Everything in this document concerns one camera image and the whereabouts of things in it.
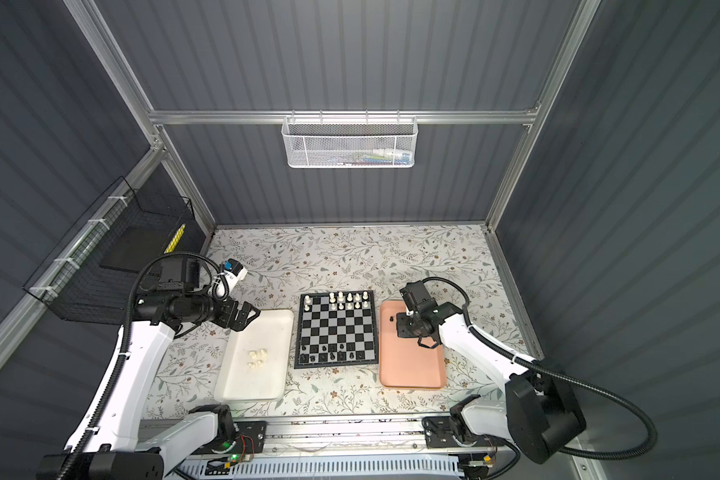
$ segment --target black and white chessboard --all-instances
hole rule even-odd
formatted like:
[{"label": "black and white chessboard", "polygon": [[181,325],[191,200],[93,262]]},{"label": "black and white chessboard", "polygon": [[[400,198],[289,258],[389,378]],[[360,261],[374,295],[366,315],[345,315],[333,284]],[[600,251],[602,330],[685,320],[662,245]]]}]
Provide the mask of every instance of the black and white chessboard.
[{"label": "black and white chessboard", "polygon": [[[362,292],[344,292],[353,295]],[[304,297],[312,304],[304,311]],[[309,369],[320,366],[367,365],[378,363],[378,335],[376,306],[373,292],[368,291],[369,305],[355,308],[331,309],[328,293],[306,293],[298,302],[298,331],[294,368]]]}]

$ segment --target gray wall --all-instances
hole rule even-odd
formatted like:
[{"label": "gray wall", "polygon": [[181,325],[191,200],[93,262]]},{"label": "gray wall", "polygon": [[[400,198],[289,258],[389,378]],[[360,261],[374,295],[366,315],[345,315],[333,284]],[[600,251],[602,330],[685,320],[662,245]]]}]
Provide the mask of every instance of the gray wall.
[{"label": "gray wall", "polygon": [[600,8],[498,236],[545,354],[656,421],[608,477],[720,478],[720,2]]},{"label": "gray wall", "polygon": [[0,321],[148,144],[58,2],[0,2]]},{"label": "gray wall", "polygon": [[[0,2],[0,321],[21,285],[148,144],[64,4]],[[63,447],[116,328],[44,315],[0,370],[0,478]]]},{"label": "gray wall", "polygon": [[97,3],[163,110],[531,108],[575,0]]},{"label": "gray wall", "polygon": [[290,168],[276,125],[170,125],[219,224],[484,220],[520,125],[421,126],[412,168]]},{"label": "gray wall", "polygon": [[[523,110],[577,2],[98,4],[156,109]],[[168,127],[219,224],[482,220],[521,129],[421,127],[393,172],[288,168],[271,126]]]}]

